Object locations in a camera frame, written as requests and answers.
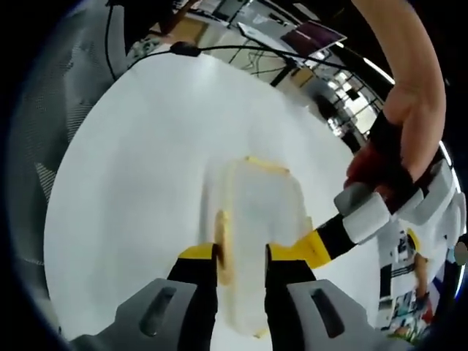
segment desk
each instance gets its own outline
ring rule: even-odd
[[[177,255],[202,240],[207,164],[246,155],[291,170],[315,225],[336,214],[352,154],[281,92],[204,54],[153,56],[118,79],[76,133],[50,196],[45,273],[66,338],[101,331],[120,303],[167,276]],[[316,272],[363,304],[369,320],[379,295],[375,244]],[[212,350],[271,349],[268,337],[245,339],[220,320]]]
[[[248,40],[252,40],[259,45],[262,45],[267,48],[272,48],[274,50],[289,51],[291,53],[296,53],[288,44],[284,42],[280,42],[276,39],[273,39],[272,37],[269,37],[265,33],[262,33],[261,31],[255,28],[249,27],[243,23],[238,23],[238,27],[243,37],[247,38]],[[236,52],[232,60],[235,58],[235,56],[238,54],[240,50],[241,49],[239,49]],[[297,66],[303,65],[304,60],[302,58],[289,57],[289,56],[280,56],[280,57],[284,59],[284,62],[286,63],[286,67],[282,69],[281,72],[271,81],[270,83],[271,86],[278,86],[278,84],[280,84],[281,81],[285,79],[286,76],[293,69],[295,69]]]

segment clear plastic container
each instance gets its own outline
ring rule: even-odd
[[[291,246],[312,229],[301,187],[288,169],[246,157],[212,167],[205,190],[208,240],[222,247],[224,315],[237,332],[260,337],[268,330],[265,245]]]

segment computer screen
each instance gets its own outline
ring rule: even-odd
[[[346,37],[333,29],[310,20],[286,33],[281,39],[300,55],[310,56],[319,50],[345,40]]]

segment plastic container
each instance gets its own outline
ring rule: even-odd
[[[293,245],[312,229],[301,187],[288,169],[253,157],[212,167],[205,186],[208,240],[222,247],[224,316],[237,332],[260,337],[268,330],[265,245]]]

